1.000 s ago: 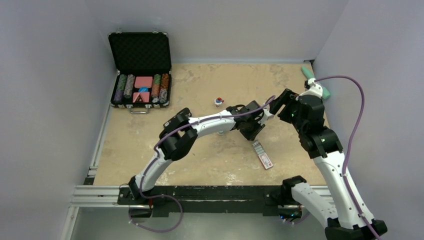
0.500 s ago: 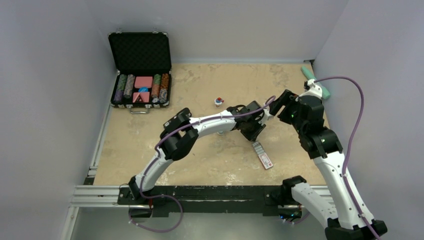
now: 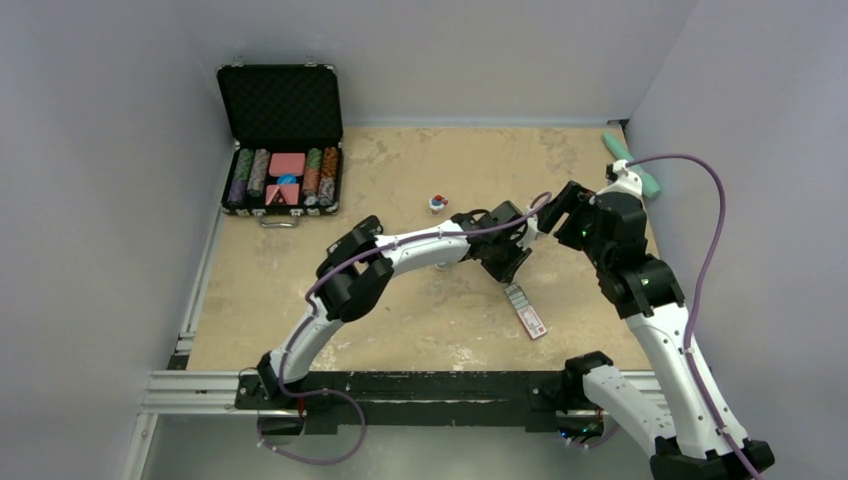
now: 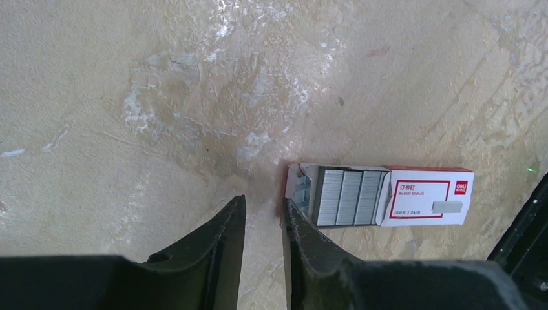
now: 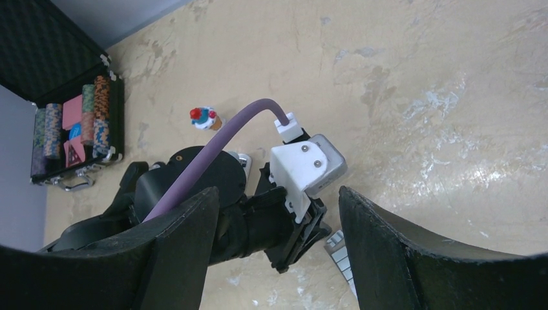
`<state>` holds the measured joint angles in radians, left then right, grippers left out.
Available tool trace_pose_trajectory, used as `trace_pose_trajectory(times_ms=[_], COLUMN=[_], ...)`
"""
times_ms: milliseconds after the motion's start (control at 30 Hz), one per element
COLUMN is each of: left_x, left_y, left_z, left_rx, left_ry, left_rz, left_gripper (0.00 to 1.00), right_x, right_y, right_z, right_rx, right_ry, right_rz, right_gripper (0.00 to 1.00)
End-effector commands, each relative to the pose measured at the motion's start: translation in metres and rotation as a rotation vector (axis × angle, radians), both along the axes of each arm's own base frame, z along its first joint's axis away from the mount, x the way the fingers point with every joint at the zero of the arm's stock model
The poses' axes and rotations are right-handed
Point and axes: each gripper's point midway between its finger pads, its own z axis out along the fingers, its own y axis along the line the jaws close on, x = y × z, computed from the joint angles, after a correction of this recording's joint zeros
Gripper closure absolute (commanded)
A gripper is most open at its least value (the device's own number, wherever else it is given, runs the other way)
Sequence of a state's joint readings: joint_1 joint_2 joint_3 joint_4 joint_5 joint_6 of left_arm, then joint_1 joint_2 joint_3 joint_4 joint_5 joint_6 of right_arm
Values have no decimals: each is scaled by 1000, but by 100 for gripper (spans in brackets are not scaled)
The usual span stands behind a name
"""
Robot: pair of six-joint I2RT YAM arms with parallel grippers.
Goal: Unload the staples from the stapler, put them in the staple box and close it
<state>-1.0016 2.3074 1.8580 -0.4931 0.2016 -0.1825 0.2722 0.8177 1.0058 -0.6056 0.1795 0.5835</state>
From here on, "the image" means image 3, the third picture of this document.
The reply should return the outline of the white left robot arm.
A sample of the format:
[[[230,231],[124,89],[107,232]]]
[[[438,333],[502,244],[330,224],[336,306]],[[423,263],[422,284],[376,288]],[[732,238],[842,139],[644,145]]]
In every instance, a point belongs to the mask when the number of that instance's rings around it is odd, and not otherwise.
[[[306,311],[282,344],[264,354],[256,371],[259,395],[272,408],[297,399],[298,382],[346,323],[369,314],[388,283],[405,273],[477,261],[497,282],[509,283],[531,254],[535,213],[505,201],[494,210],[458,213],[427,229],[390,235],[369,216],[332,244],[305,295]]]

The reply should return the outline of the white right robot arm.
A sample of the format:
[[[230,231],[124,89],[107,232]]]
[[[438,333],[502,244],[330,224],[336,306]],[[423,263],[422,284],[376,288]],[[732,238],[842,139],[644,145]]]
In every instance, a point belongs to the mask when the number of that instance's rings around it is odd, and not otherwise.
[[[772,467],[723,400],[686,326],[690,311],[671,268],[647,251],[639,193],[595,193],[570,181],[537,214],[559,244],[582,251],[604,297],[635,336],[664,395],[660,409],[600,351],[569,359],[550,399],[608,412],[643,448],[656,479],[752,479]]]

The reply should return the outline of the red white staple box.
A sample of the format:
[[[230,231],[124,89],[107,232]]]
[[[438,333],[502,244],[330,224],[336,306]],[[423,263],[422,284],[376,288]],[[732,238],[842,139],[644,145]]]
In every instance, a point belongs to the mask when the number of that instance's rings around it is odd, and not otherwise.
[[[504,293],[528,336],[532,340],[543,337],[547,333],[547,328],[524,290],[518,284],[511,283],[504,288]]]

